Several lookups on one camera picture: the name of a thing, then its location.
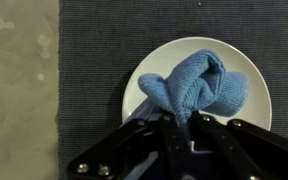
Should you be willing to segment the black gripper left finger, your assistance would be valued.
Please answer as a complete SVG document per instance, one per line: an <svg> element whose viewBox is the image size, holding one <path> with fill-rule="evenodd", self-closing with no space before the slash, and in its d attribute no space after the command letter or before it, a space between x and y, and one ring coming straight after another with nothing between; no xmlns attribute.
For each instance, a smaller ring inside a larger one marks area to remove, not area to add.
<svg viewBox="0 0 288 180"><path fill-rule="evenodd" d="M175 117L136 118L73 159L68 180L197 180Z"/></svg>

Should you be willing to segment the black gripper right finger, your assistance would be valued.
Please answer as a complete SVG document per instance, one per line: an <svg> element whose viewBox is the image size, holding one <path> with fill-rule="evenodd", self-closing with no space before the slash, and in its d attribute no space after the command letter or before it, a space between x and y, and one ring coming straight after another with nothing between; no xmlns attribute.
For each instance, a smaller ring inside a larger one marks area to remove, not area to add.
<svg viewBox="0 0 288 180"><path fill-rule="evenodd" d="M233 180L288 180L288 139L242 119L226 125L194 112L191 138L197 151L211 151Z"/></svg>

